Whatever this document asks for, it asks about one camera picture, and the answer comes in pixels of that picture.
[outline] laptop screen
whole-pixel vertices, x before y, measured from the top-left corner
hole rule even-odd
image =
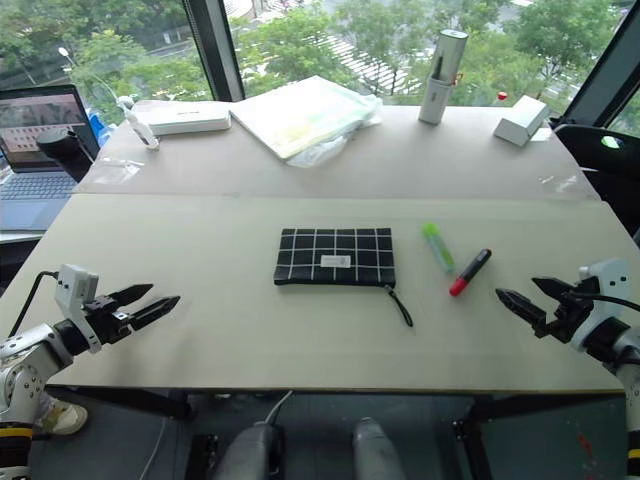
[[[52,128],[74,131],[97,155],[99,147],[75,87],[0,92],[0,150],[14,172],[62,170],[36,145],[38,135]]]

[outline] white label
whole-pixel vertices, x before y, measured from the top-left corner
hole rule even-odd
[[[330,268],[351,268],[351,257],[349,255],[322,255],[322,257],[320,257],[320,266]]]

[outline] black cable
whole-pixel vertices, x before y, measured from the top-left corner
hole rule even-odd
[[[13,337],[16,333],[18,333],[18,329],[20,328],[20,324],[22,323],[22,319],[24,318],[24,316],[27,314],[27,310],[29,309],[29,305],[31,305],[31,301],[33,300],[33,297],[36,295],[36,291],[38,290],[38,285],[40,285],[40,280],[42,280],[42,277],[53,277],[53,278],[58,278],[58,272],[40,272],[37,276],[35,281],[33,282],[33,286],[31,287],[31,291],[29,292],[29,295],[27,296],[27,299],[24,302],[24,305],[22,307],[22,310],[20,311],[20,314],[18,315],[18,318],[16,320],[16,323],[13,324],[13,328],[11,329],[11,332],[9,333],[10,337]]]
[[[411,318],[411,314],[409,313],[409,310],[407,310],[407,308],[402,304],[402,302],[396,295],[396,292],[394,292],[393,288],[391,288],[389,285],[385,285],[384,288],[389,294],[389,296],[393,298],[393,300],[396,302],[396,305],[398,305],[398,308],[400,309],[400,313],[402,313],[405,323],[408,326],[413,327],[413,319]]]
[[[576,298],[586,298],[589,300],[600,300],[601,302],[610,302],[617,303],[618,305],[622,305],[627,308],[631,308],[640,312],[640,305],[637,303],[630,302],[628,300],[623,300],[622,298],[617,297],[608,297],[607,295],[597,295],[595,293],[579,293],[579,292],[571,292],[570,295]]]

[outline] laptop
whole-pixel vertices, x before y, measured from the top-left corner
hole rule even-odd
[[[73,85],[0,91],[0,230],[46,230],[76,182],[38,149],[36,138],[52,128],[74,131],[95,158],[98,142]]]

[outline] red marker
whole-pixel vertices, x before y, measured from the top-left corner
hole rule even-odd
[[[449,293],[454,297],[460,295],[460,292],[467,288],[467,285],[469,285],[471,279],[476,276],[476,273],[478,273],[482,266],[487,263],[489,257],[491,257],[491,250],[488,248],[482,249],[478,256],[473,259],[473,262],[471,262],[465,271],[462,272],[462,275],[456,278],[456,281],[453,282],[453,285],[451,285],[451,288],[449,289]]]

